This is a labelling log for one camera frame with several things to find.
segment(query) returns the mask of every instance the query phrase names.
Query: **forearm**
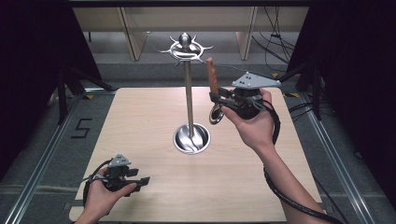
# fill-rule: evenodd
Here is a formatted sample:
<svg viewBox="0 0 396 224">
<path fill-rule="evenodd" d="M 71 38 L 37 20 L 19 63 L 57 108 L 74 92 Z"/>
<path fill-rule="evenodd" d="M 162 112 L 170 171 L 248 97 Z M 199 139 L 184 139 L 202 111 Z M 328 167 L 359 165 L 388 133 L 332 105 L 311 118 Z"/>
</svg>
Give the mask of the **forearm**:
<svg viewBox="0 0 396 224">
<path fill-rule="evenodd" d="M 288 198 L 293 201 L 323 213 L 318 203 L 306 191 L 306 189 L 297 180 L 289 167 L 282 161 L 277 154 L 274 146 L 266 146 L 261 148 L 253 148 L 262 163 L 265 166 L 266 172 L 271 177 L 275 186 Z M 289 223 L 327 223 L 320 219 L 311 217 L 298 211 L 281 201 L 283 210 L 285 211 L 286 219 Z"/>
<path fill-rule="evenodd" d="M 83 211 L 81 216 L 76 220 L 75 224 L 95 224 L 99 221 L 99 217 L 93 213 Z"/>
</svg>

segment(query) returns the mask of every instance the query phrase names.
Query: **wooden table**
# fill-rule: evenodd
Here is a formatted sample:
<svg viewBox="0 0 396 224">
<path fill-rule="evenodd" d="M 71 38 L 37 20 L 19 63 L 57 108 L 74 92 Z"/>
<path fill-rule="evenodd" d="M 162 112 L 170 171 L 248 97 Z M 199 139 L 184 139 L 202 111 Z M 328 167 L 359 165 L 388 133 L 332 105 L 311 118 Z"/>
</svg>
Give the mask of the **wooden table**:
<svg viewBox="0 0 396 224">
<path fill-rule="evenodd" d="M 301 183 L 321 202 L 302 146 L 279 89 L 267 89 L 282 122 L 276 148 Z M 132 179 L 151 176 L 131 197 L 123 197 L 103 221 L 274 222 L 285 221 L 279 199 L 268 188 L 262 162 L 224 118 L 208 121 L 209 88 L 192 88 L 194 122 L 210 132 L 202 153 L 187 155 L 173 144 L 176 129 L 188 122 L 185 88 L 119 89 L 109 109 L 84 175 L 121 153 L 138 168 Z M 81 184 L 76 200 L 82 199 Z M 83 207 L 73 206 L 76 220 Z"/>
</svg>

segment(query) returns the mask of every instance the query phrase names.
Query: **finger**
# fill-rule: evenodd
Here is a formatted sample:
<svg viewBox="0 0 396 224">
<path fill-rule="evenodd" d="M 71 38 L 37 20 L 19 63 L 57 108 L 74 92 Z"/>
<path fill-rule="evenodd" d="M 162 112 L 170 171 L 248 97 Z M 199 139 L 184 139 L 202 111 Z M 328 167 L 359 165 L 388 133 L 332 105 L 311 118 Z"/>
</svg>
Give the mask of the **finger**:
<svg viewBox="0 0 396 224">
<path fill-rule="evenodd" d="M 125 196 L 126 194 L 131 193 L 134 190 L 134 188 L 136 188 L 136 183 L 126 185 L 122 189 L 119 189 L 114 193 L 118 196 L 118 198 L 121 198 L 121 197 Z"/>
<path fill-rule="evenodd" d="M 266 91 L 265 89 L 260 89 L 260 93 L 262 94 L 262 99 L 272 103 L 272 95 L 270 91 Z"/>
<path fill-rule="evenodd" d="M 221 111 L 224 113 L 225 117 L 229 119 L 234 125 L 237 125 L 241 122 L 241 118 L 229 107 L 222 106 Z"/>
<path fill-rule="evenodd" d="M 104 175 L 106 173 L 107 167 L 98 170 L 99 175 Z"/>
</svg>

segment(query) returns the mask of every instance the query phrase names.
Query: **gray floor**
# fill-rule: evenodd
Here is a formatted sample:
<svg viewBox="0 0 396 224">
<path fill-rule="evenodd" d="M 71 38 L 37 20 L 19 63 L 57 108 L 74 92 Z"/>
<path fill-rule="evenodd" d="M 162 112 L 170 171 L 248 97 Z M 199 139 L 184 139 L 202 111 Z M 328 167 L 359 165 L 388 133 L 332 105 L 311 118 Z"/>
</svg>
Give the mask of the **gray floor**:
<svg viewBox="0 0 396 224">
<path fill-rule="evenodd" d="M 103 76 L 104 82 L 115 87 L 165 87 L 184 86 L 182 66 L 175 67 L 175 60 L 168 54 L 159 53 L 156 49 L 168 49 L 172 44 L 169 35 L 178 38 L 180 33 L 150 33 L 144 52 L 139 61 L 132 62 L 126 47 L 126 42 L 121 33 L 92 33 L 90 47 L 94 59 Z M 260 34 L 255 34 L 257 40 L 265 44 Z M 289 42 L 294 43 L 298 34 L 283 34 Z M 254 42 L 251 44 L 247 61 L 241 61 L 235 35 L 233 33 L 197 33 L 197 41 L 205 47 L 215 46 L 205 52 L 203 60 L 213 57 L 217 65 L 219 84 L 230 85 L 231 81 L 242 76 L 248 70 L 264 76 L 283 72 L 270 69 L 265 64 L 264 51 Z M 281 48 L 270 45 L 270 49 L 279 55 L 285 56 Z M 277 70 L 285 70 L 286 65 L 280 60 L 267 55 L 267 63 Z M 192 82 L 194 86 L 207 86 L 206 70 L 200 63 L 193 63 L 191 67 Z M 283 83 L 280 88 L 283 92 L 296 92 L 294 84 L 298 76 Z M 91 83 L 85 83 L 87 88 L 94 88 Z M 39 176 L 34 195 L 28 200 L 26 210 L 21 211 L 20 223 L 70 223 L 68 212 L 78 190 L 80 179 L 92 154 L 97 137 L 106 118 L 106 113 L 111 105 L 114 95 L 111 93 L 93 92 L 93 98 L 70 98 L 68 103 L 73 106 L 71 116 L 64 125 L 64 131 L 54 146 L 54 151 L 49 154 L 49 161 L 44 166 L 44 171 Z M 285 97 L 288 107 L 301 104 L 303 97 Z M 326 134 L 329 135 L 336 153 L 345 166 L 348 177 L 353 181 L 353 186 L 363 198 L 369 215 L 375 223 L 396 223 L 396 213 L 389 204 L 388 199 L 376 184 L 364 161 L 354 155 L 353 147 L 342 124 L 328 104 L 321 104 L 322 121 Z M 13 204 L 20 198 L 22 190 L 32 181 L 30 177 L 35 173 L 36 166 L 40 163 L 42 155 L 54 141 L 51 137 L 57 133 L 59 109 L 56 99 L 49 104 L 49 108 L 36 127 L 25 150 L 14 161 L 6 177 L 0 183 L 0 222 L 5 222 Z M 319 183 L 329 192 L 335 203 L 340 207 L 349 223 L 373 223 L 362 218 L 359 209 L 354 207 L 353 198 L 348 194 L 346 186 L 340 181 L 339 174 L 332 160 L 329 159 L 328 150 L 323 145 L 323 140 L 318 136 L 312 114 L 304 113 L 304 109 L 295 111 L 293 117 L 297 134 L 304 148 L 305 156 L 311 167 L 313 175 Z M 82 135 L 76 127 L 81 119 L 82 125 L 90 130 L 86 138 L 72 138 Z M 330 202 L 328 196 L 318 188 L 324 207 L 328 213 L 337 218 L 340 214 Z"/>
</svg>

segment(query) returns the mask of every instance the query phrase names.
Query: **wooden handle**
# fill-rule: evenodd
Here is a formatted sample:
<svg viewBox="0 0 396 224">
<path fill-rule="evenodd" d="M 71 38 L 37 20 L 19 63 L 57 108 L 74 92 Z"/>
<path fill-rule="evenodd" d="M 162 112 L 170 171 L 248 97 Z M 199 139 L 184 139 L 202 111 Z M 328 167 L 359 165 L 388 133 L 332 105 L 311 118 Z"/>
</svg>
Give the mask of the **wooden handle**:
<svg viewBox="0 0 396 224">
<path fill-rule="evenodd" d="M 207 77 L 209 79 L 210 91 L 219 94 L 218 77 L 216 76 L 216 69 L 213 65 L 213 59 L 210 57 L 206 59 Z"/>
</svg>

